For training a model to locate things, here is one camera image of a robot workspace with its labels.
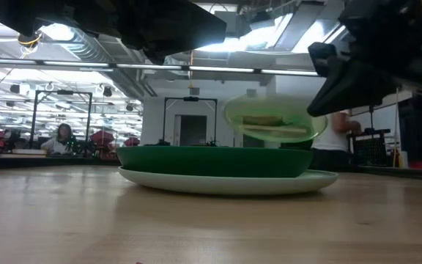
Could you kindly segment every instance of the desk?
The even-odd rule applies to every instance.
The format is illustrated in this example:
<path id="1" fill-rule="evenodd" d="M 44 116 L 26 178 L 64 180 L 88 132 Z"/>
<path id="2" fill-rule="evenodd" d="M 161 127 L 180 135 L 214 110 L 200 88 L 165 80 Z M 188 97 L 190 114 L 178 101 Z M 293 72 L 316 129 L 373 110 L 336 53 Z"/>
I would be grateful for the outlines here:
<path id="1" fill-rule="evenodd" d="M 113 167 L 0 170 L 0 263 L 422 263 L 422 180 L 341 174 L 314 194 L 194 196 Z"/>

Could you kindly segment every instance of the ceiling duct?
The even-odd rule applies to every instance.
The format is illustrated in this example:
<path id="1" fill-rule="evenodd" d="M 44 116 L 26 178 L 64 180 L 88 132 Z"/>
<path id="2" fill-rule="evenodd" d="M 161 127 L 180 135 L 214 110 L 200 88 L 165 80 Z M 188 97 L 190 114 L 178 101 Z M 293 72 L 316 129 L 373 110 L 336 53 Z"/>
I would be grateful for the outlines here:
<path id="1" fill-rule="evenodd" d="M 76 55 L 83 62 L 113 62 L 113 58 L 108 54 L 99 42 L 86 35 L 80 29 L 71 29 L 74 32 L 75 45 L 63 45 L 68 51 Z M 128 69 L 133 76 L 136 76 L 135 69 Z M 144 90 L 141 88 L 141 84 L 134 81 L 130 74 L 127 74 L 125 70 L 115 69 L 112 72 L 102 72 L 101 74 L 109 77 L 118 88 L 129 98 L 142 99 L 144 97 Z M 154 96 L 149 90 L 146 90 L 149 96 Z"/>

